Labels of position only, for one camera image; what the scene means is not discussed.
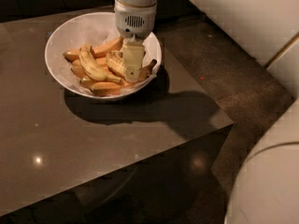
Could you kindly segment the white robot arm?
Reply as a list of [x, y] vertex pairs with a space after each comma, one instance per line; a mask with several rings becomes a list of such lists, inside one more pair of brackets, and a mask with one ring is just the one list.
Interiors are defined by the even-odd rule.
[[233, 121], [141, 167], [123, 224], [299, 224], [293, 96], [266, 70], [298, 0], [158, 0], [159, 32]]

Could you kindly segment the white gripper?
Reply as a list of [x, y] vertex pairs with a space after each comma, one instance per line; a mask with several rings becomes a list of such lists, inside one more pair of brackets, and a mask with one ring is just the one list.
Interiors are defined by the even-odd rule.
[[121, 48], [125, 79], [137, 82], [143, 63], [143, 40], [154, 28], [156, 6], [134, 7], [115, 1], [115, 24], [123, 39]]

